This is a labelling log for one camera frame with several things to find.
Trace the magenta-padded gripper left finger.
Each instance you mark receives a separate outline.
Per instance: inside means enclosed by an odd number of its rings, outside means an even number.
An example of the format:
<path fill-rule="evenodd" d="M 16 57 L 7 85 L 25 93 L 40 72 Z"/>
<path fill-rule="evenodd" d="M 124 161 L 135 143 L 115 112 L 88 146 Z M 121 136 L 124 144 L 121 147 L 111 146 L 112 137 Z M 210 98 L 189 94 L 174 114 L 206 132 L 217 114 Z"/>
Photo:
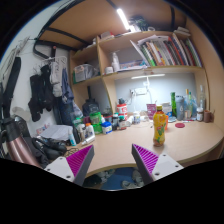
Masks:
<path fill-rule="evenodd" d="M 45 171 L 82 186 L 93 157 L 94 146 L 90 145 L 68 157 L 58 157 Z"/>

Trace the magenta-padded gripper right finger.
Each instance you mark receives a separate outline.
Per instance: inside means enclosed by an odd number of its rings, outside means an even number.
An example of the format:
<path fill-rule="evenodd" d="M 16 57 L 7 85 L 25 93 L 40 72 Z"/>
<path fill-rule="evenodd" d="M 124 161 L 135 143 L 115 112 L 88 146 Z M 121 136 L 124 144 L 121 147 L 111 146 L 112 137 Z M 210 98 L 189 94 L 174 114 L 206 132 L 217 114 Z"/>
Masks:
<path fill-rule="evenodd" d="M 158 155 L 136 144 L 132 145 L 132 155 L 145 185 L 183 169 L 168 154 Z"/>

